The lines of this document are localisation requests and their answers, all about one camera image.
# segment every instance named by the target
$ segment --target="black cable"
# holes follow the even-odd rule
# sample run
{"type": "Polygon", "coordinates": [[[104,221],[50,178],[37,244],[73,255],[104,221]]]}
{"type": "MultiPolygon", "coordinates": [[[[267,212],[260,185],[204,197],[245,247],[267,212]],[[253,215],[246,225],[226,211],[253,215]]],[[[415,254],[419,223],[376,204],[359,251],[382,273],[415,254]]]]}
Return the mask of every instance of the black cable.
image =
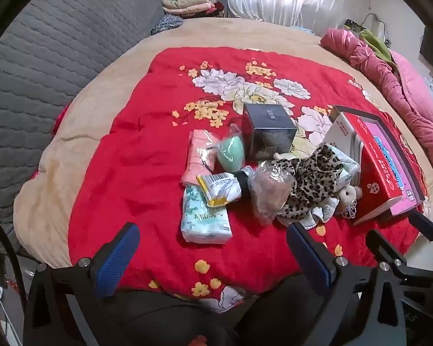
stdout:
{"type": "Polygon", "coordinates": [[[389,44],[391,44],[391,42],[388,40],[388,35],[387,35],[387,25],[385,24],[385,22],[383,22],[383,21],[382,21],[382,20],[377,16],[377,14],[375,14],[375,13],[369,13],[369,14],[367,14],[367,15],[366,15],[366,18],[364,18],[364,22],[361,23],[360,26],[364,27],[363,24],[366,23],[366,20],[367,20],[367,18],[368,18],[369,16],[374,16],[374,17],[375,17],[379,22],[382,22],[382,23],[383,23],[383,34],[385,35],[385,40],[384,40],[385,45],[388,46],[388,45],[387,45],[387,42],[388,42],[389,44]]]}

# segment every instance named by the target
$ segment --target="folded clothes stack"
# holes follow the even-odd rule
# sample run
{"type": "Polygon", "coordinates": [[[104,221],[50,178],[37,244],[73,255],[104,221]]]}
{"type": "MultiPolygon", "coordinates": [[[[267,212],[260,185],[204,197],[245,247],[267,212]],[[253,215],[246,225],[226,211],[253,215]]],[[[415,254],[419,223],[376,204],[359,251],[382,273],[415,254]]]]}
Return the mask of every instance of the folded clothes stack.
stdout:
{"type": "Polygon", "coordinates": [[[216,0],[161,0],[165,13],[182,18],[218,17],[224,11],[216,0]]]}

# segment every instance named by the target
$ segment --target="gray quilted mattress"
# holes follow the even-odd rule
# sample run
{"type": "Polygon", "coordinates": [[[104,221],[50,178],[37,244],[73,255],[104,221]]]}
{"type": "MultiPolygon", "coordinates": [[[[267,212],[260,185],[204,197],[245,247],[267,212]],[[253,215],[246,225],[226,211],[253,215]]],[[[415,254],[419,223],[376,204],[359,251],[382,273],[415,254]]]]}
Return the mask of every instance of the gray quilted mattress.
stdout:
{"type": "Polygon", "coordinates": [[[0,223],[63,108],[163,16],[160,0],[32,0],[0,39],[0,223]]]}

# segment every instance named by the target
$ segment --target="plastic wrap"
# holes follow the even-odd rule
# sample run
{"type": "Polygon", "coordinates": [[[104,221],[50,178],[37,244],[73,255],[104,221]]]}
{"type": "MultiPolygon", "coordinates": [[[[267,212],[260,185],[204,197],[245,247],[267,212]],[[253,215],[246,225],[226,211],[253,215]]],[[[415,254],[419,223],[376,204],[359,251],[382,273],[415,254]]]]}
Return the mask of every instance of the plastic wrap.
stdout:
{"type": "Polygon", "coordinates": [[[183,195],[181,233],[186,242],[224,244],[233,235],[225,206],[210,208],[202,191],[188,186],[183,195]]]}
{"type": "Polygon", "coordinates": [[[186,170],[181,177],[184,186],[196,185],[197,175],[208,175],[213,172],[216,160],[218,138],[207,130],[194,130],[189,135],[191,146],[188,152],[186,170]]]}
{"type": "Polygon", "coordinates": [[[224,206],[244,196],[247,192],[247,177],[253,173],[250,166],[233,173],[197,176],[197,181],[210,207],[224,206]]]}
{"type": "Polygon", "coordinates": [[[216,145],[217,157],[223,169],[235,173],[242,169],[245,161],[242,134],[235,124],[231,124],[230,133],[216,145]]]}
{"type": "Polygon", "coordinates": [[[294,176],[279,167],[266,167],[265,162],[248,176],[253,213],[261,225],[269,226],[273,223],[294,183],[294,176]]]}

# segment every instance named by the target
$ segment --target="black pants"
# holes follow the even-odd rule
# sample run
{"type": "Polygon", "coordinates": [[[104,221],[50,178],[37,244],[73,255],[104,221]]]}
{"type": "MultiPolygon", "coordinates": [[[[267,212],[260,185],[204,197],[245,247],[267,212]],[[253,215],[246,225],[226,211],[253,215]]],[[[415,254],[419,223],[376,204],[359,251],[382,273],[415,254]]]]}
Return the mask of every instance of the black pants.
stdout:
{"type": "MultiPolygon", "coordinates": [[[[217,315],[198,303],[145,291],[118,292],[104,304],[133,345],[293,346],[301,344],[310,331],[323,301],[298,275],[257,299],[234,328],[225,318],[237,307],[217,315]]],[[[356,296],[342,323],[342,334],[347,334],[357,303],[356,296]]]]}

